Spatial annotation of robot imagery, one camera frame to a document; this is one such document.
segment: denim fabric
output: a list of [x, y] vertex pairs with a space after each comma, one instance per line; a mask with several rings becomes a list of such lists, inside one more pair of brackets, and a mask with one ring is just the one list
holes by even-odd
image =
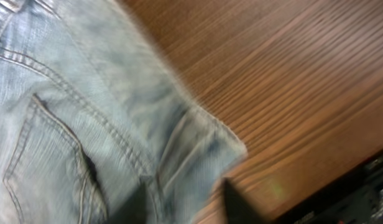
[[0, 0], [0, 223], [191, 223], [244, 144], [109, 0]]

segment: denim shorts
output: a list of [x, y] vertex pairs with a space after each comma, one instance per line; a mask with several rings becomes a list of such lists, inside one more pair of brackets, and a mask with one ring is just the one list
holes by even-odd
[[0, 0], [0, 223], [192, 223], [246, 154], [111, 0]]

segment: brown wood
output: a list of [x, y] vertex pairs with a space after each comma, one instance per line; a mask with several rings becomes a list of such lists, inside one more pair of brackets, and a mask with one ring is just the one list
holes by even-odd
[[[231, 176], [270, 218], [383, 146], [383, 0], [125, 0], [246, 143]], [[200, 223], [222, 223], [219, 193]]]

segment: wooden table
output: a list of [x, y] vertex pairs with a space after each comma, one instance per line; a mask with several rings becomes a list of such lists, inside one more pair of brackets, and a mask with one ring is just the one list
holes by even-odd
[[268, 217], [383, 147], [383, 0], [124, 1], [246, 143], [229, 176]]

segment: light blue denim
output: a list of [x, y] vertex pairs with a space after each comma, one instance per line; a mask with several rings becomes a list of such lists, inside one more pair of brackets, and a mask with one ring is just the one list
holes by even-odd
[[245, 153], [116, 2], [0, 0], [0, 223], [192, 223]]

